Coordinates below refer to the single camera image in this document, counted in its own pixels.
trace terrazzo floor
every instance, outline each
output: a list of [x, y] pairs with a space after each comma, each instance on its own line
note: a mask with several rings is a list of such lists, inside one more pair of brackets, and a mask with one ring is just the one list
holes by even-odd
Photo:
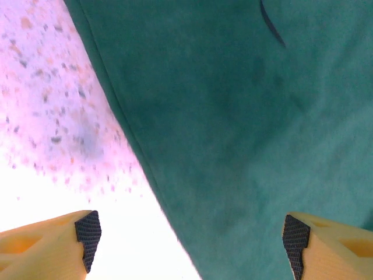
[[0, 0], [0, 93], [0, 231], [95, 209], [86, 279], [200, 279], [62, 0]]

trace black rubber pad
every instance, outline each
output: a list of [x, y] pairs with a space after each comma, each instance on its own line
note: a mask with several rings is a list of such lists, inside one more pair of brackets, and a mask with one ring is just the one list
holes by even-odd
[[291, 215], [286, 215], [282, 241], [293, 270], [295, 280], [301, 280], [303, 274], [302, 252], [307, 248], [311, 228]]
[[87, 216], [75, 222], [76, 237], [83, 243], [83, 262], [87, 273], [91, 271], [94, 254], [101, 238], [101, 226], [98, 212], [92, 211]]

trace teal carpet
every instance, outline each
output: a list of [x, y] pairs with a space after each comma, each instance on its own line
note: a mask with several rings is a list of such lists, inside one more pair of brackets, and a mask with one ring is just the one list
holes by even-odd
[[65, 3], [204, 280], [292, 279], [288, 211], [371, 227], [373, 3], [263, 1], [286, 47], [259, 0]]

